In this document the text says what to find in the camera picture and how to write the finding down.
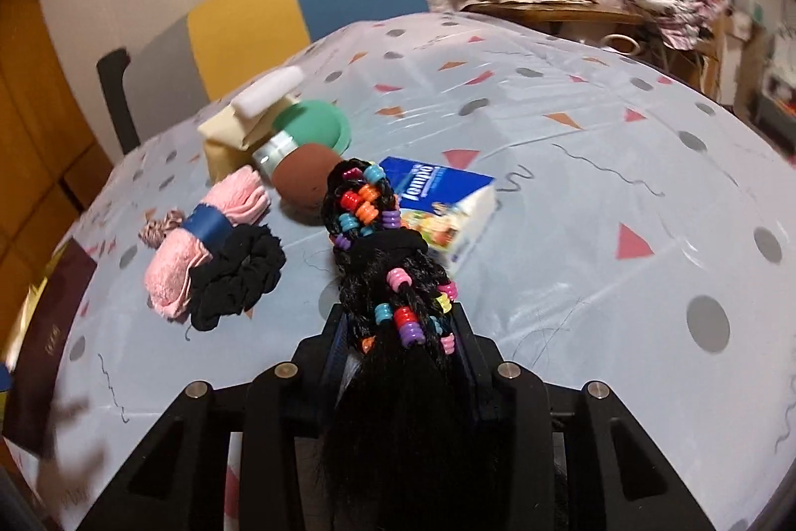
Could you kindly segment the black beaded hair braid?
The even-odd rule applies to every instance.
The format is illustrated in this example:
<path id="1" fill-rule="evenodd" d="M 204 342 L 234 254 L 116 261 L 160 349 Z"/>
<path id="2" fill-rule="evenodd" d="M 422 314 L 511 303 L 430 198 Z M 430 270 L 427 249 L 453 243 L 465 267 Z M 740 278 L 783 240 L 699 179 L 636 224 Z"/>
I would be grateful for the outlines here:
<path id="1" fill-rule="evenodd" d="M 406 228 L 385 170 L 330 170 L 321 218 L 359 365 L 324 438 L 329 497 L 355 530 L 450 530 L 461 495 L 457 445 L 471 422 L 457 356 L 455 282 Z"/>

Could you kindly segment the cream scouring pad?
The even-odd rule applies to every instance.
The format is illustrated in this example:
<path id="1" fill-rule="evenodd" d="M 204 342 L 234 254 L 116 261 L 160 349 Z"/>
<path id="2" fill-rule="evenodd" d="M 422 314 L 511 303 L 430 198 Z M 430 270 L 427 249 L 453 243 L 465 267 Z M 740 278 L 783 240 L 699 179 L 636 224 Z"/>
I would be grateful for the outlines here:
<path id="1" fill-rule="evenodd" d="M 297 103 L 298 100 L 288 94 L 254 118 L 240 117 L 235 109 L 228 105 L 216 116 L 201 122 L 197 126 L 197 131 L 203 140 L 214 141 L 233 150 L 247 150 L 258 141 L 269 140 L 275 132 L 278 132 L 275 121 L 281 113 Z"/>

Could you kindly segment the patterned tablecloth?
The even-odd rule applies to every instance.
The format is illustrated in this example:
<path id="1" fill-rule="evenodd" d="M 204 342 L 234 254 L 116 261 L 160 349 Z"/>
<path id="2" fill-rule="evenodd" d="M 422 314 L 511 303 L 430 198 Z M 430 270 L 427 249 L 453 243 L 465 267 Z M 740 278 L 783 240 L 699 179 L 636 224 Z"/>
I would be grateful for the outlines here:
<path id="1" fill-rule="evenodd" d="M 294 59 L 349 154 L 399 174 L 474 329 L 549 383 L 604 381 L 715 527 L 761 522 L 795 462 L 795 172 L 727 110 L 610 51 L 466 15 L 356 23 Z M 113 170 L 69 232 L 96 260 L 55 380 L 50 458 L 12 459 L 64 529 L 177 391 L 250 380 L 320 329 L 321 226 L 274 202 L 286 267 L 199 333 L 152 310 L 149 215 L 209 190 L 198 114 Z"/>

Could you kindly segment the gold tin box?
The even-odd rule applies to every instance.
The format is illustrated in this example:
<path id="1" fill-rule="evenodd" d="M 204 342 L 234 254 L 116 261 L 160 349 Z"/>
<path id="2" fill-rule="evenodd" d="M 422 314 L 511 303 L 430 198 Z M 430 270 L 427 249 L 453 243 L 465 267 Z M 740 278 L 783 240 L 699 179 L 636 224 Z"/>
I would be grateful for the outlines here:
<path id="1" fill-rule="evenodd" d="M 36 306 L 57 267 L 65 247 L 55 249 L 39 271 L 15 251 L 8 249 L 1 259 L 1 399 L 11 390 L 12 375 L 21 345 L 31 325 Z"/>

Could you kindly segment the grey yellow blue chair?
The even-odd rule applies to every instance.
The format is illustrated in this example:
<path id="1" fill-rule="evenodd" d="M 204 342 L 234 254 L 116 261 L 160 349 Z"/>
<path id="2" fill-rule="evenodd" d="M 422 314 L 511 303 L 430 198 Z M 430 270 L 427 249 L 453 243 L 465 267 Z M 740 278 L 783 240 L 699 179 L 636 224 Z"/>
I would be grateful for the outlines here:
<path id="1" fill-rule="evenodd" d="M 428 0 L 206 0 L 96 69 L 123 152 L 346 25 L 428 11 Z"/>

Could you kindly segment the white foam sponge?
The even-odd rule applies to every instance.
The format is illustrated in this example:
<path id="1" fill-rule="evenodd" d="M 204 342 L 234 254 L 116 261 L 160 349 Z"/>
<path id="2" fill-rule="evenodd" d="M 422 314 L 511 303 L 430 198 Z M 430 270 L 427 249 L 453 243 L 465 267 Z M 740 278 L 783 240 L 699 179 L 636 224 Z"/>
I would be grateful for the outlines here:
<path id="1" fill-rule="evenodd" d="M 305 73 L 298 66 L 271 70 L 253 80 L 231 99 L 233 112 L 244 120 L 254 120 L 296 90 L 303 80 Z"/>

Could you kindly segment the black scrunchie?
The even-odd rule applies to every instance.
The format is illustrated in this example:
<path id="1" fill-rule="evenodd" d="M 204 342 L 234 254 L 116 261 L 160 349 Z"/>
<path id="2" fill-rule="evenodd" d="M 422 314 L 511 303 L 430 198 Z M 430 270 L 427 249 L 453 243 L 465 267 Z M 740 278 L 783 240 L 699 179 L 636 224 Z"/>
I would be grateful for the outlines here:
<path id="1" fill-rule="evenodd" d="M 267 225 L 235 226 L 220 251 L 189 271 L 190 325 L 210 331 L 222 317 L 248 312 L 278 286 L 285 263 L 281 240 Z"/>

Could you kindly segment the pink satin scrunchie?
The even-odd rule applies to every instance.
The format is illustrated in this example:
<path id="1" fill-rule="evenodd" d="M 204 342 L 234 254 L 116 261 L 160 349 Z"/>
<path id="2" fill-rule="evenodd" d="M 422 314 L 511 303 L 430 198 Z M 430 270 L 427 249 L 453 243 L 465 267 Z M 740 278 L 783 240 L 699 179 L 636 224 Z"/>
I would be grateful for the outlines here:
<path id="1" fill-rule="evenodd" d="M 138 238 L 150 249 L 158 249 L 165 241 L 167 234 L 174 229 L 180 228 L 185 221 L 185 213 L 180 209 L 170 209 L 162 215 L 155 217 L 155 213 L 150 210 L 146 213 L 146 222 L 139 230 Z"/>

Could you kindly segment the green lid jar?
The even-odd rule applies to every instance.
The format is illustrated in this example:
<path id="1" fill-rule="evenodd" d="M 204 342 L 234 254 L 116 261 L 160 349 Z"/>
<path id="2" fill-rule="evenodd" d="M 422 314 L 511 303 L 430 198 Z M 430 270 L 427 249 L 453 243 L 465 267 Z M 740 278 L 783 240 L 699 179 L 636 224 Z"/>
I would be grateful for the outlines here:
<path id="1" fill-rule="evenodd" d="M 325 145 L 336 154 L 343 154 L 351 143 L 348 118 L 336 105 L 324 101 L 290 105 L 275 118 L 273 128 L 274 135 L 252 154 L 252 164 L 267 179 L 301 145 Z"/>

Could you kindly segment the pile of clothes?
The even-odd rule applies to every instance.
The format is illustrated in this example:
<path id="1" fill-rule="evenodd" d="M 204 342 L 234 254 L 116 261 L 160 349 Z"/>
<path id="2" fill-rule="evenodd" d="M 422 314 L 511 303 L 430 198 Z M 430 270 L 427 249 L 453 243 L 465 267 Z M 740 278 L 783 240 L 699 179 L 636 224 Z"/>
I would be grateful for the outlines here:
<path id="1" fill-rule="evenodd" d="M 667 48 L 692 50 L 726 12 L 728 0 L 625 0 L 656 26 Z"/>

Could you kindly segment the wooden side table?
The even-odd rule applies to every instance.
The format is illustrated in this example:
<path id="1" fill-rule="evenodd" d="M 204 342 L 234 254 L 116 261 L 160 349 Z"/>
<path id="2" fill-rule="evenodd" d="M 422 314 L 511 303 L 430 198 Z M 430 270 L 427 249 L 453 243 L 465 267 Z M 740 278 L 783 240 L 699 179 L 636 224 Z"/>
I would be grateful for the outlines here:
<path id="1" fill-rule="evenodd" d="M 715 21 L 694 47 L 675 50 L 664 42 L 652 19 L 638 12 L 599 4 L 563 0 L 533 2 L 469 2 L 463 12 L 510 21 L 546 35 L 612 48 L 633 61 L 648 63 L 676 80 L 719 101 L 722 73 L 723 24 Z"/>

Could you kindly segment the blue tissue pack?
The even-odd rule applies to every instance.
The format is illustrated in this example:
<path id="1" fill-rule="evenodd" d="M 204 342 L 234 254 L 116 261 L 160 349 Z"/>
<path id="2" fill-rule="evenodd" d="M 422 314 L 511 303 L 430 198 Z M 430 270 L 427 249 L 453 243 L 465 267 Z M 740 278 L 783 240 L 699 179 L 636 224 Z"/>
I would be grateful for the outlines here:
<path id="1" fill-rule="evenodd" d="M 497 210 L 494 178 L 394 156 L 381 168 L 398 197 L 402 225 L 421 234 L 429 255 L 456 274 Z"/>

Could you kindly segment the brown makeup sponge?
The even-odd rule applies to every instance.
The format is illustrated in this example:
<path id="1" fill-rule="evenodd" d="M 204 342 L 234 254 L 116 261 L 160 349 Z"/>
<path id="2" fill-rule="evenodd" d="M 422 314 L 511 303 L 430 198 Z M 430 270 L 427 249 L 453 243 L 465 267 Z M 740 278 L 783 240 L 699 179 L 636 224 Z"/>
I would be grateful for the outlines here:
<path id="1" fill-rule="evenodd" d="M 275 167 L 271 183 L 290 208 L 317 215 L 326 194 L 328 175 L 341 162 L 343 158 L 326 145 L 300 145 Z"/>

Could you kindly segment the dull yellow sponge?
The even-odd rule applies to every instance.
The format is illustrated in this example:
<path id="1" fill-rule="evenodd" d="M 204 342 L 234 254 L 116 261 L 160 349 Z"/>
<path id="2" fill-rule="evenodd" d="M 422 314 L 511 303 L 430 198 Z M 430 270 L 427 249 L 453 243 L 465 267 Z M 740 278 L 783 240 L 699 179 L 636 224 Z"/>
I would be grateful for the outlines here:
<path id="1" fill-rule="evenodd" d="M 203 154 L 205 155 L 206 167 L 210 182 L 217 183 L 228 175 L 235 173 L 239 168 L 247 166 L 252 162 L 257 144 L 239 150 L 231 145 L 222 144 L 214 140 L 204 140 L 202 142 Z"/>

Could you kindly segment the pink dishcloth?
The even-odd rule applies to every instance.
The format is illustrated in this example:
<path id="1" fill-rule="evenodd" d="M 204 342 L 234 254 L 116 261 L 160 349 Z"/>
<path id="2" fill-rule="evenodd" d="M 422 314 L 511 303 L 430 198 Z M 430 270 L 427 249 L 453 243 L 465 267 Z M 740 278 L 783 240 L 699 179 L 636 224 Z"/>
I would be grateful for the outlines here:
<path id="1" fill-rule="evenodd" d="M 181 318 L 189 302 L 189 271 L 220 253 L 239 226 L 258 223 L 269 207 L 269 191 L 251 166 L 213 185 L 185 221 L 163 238 L 144 272 L 154 310 L 168 320 Z"/>

